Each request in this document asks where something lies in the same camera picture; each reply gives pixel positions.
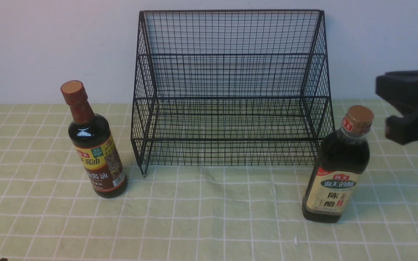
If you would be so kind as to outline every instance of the vinegar bottle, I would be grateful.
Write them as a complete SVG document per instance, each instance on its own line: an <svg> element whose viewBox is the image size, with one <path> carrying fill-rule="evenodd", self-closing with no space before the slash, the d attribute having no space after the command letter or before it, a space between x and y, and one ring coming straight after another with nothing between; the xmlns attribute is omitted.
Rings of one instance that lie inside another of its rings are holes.
<svg viewBox="0 0 418 261"><path fill-rule="evenodd" d="M340 219L369 163L365 136L370 132L373 117L367 107L352 106L340 129L322 141L302 200L302 213L307 220L335 223Z"/></svg>
<svg viewBox="0 0 418 261"><path fill-rule="evenodd" d="M93 113L81 81L64 83L61 92L73 117L69 137L94 191L104 198L117 197L127 188L127 176L109 123L103 116Z"/></svg>

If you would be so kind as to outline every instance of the brown bottle cap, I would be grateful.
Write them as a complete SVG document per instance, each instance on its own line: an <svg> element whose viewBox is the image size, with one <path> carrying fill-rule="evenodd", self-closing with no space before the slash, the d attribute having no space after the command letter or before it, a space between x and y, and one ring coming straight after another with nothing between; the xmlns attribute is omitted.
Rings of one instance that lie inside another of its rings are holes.
<svg viewBox="0 0 418 261"><path fill-rule="evenodd" d="M85 87L81 81L68 81L61 86L61 92L68 105L80 105L88 100Z"/></svg>
<svg viewBox="0 0 418 261"><path fill-rule="evenodd" d="M369 108L362 105L354 105L348 109L341 125L349 132L364 135L370 132L373 117L373 112Z"/></svg>

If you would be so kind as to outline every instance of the metal wire basket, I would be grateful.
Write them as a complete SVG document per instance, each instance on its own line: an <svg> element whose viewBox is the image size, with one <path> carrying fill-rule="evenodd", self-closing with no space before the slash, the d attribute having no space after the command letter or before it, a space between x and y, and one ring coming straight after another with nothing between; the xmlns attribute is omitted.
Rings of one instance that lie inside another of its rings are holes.
<svg viewBox="0 0 418 261"><path fill-rule="evenodd" d="M335 130L321 10L139 13L131 144L148 165L306 165Z"/></svg>

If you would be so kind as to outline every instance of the red logo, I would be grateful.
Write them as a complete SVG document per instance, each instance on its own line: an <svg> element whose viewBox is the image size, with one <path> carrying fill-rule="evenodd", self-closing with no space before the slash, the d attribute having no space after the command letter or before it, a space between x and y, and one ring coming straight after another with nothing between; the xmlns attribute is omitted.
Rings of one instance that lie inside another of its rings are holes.
<svg viewBox="0 0 418 261"><path fill-rule="evenodd" d="M349 176L345 174L336 174L333 176L333 179L337 180L349 180Z"/></svg>
<svg viewBox="0 0 418 261"><path fill-rule="evenodd" d="M328 175L330 173L333 173L333 171L326 171L322 167L319 167L319 170L317 171L318 176L324 176L324 175Z"/></svg>
<svg viewBox="0 0 418 261"><path fill-rule="evenodd" d="M90 154L82 152L81 150L77 150L77 153L80 155L80 157L90 158Z"/></svg>
<svg viewBox="0 0 418 261"><path fill-rule="evenodd" d="M343 121L341 122L341 125L348 131L350 132L353 129L353 125L351 124L351 122L349 122L349 120L344 117Z"/></svg>

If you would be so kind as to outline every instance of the white wall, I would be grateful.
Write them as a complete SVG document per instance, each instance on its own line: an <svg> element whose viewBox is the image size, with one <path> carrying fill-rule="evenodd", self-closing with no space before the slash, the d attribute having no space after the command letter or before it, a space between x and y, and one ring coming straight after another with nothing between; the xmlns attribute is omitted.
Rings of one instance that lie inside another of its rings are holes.
<svg viewBox="0 0 418 261"><path fill-rule="evenodd" d="M70 79L91 102L132 98L139 10L325 10L332 97L375 98L374 80L418 69L414 0L0 0L0 104L63 103Z"/></svg>

